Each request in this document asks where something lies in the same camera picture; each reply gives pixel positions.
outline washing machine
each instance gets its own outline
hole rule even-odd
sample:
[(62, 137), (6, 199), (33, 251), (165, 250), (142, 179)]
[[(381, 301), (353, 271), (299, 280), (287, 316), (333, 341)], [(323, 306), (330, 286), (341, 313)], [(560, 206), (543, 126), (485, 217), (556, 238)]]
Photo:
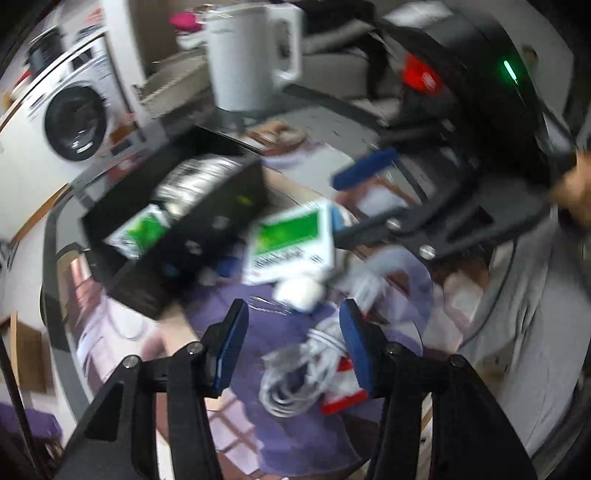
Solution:
[(131, 123), (131, 111), (111, 65), (105, 33), (78, 42), (60, 58), (23, 107), (33, 136), (65, 162), (88, 166), (118, 142), (113, 135)]

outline green light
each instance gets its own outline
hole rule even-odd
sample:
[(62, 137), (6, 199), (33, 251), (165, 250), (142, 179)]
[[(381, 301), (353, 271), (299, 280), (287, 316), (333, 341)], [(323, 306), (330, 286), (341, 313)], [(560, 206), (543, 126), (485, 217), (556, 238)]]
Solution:
[(507, 69), (507, 71), (509, 72), (509, 75), (511, 75), (511, 78), (513, 79), (513, 81), (515, 83), (517, 83), (517, 75), (515, 74), (515, 72), (513, 71), (513, 69), (511, 68), (511, 65), (509, 65), (508, 61), (504, 61), (503, 65), (505, 65), (505, 68)]

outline blue gripper pad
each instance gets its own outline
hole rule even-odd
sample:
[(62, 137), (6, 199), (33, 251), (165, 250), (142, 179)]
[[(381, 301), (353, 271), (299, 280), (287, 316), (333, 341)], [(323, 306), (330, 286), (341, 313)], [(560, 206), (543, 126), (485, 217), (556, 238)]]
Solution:
[(221, 393), (224, 388), (228, 388), (230, 385), (234, 367), (236, 367), (238, 355), (248, 330), (248, 305), (246, 302), (240, 299), (234, 300), (223, 322), (215, 326), (218, 327), (216, 338), (207, 347), (207, 360), (209, 364), (215, 363), (213, 388)]
[(377, 325), (367, 323), (354, 300), (340, 304), (339, 324), (359, 386), (371, 397), (381, 397), (378, 382), (388, 341)]
[(393, 148), (380, 150), (358, 160), (350, 167), (333, 176), (333, 188), (342, 192), (370, 179), (376, 173), (398, 161), (399, 155)]

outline white mug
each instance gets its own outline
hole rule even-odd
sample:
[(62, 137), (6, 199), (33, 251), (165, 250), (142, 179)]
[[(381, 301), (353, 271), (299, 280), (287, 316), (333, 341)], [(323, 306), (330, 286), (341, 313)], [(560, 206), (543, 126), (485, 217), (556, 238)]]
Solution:
[[(207, 62), (216, 105), (231, 112), (268, 108), (276, 91), (301, 76), (304, 12), (292, 4), (242, 4), (206, 15)], [(275, 25), (290, 29), (290, 68), (278, 67)]]

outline red and white package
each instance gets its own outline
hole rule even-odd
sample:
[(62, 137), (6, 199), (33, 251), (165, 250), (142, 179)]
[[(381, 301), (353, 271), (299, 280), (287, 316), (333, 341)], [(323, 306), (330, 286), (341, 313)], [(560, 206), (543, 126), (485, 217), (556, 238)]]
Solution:
[(320, 409), (324, 415), (332, 415), (368, 399), (368, 393), (359, 386), (350, 358), (340, 359), (329, 389), (324, 392)]

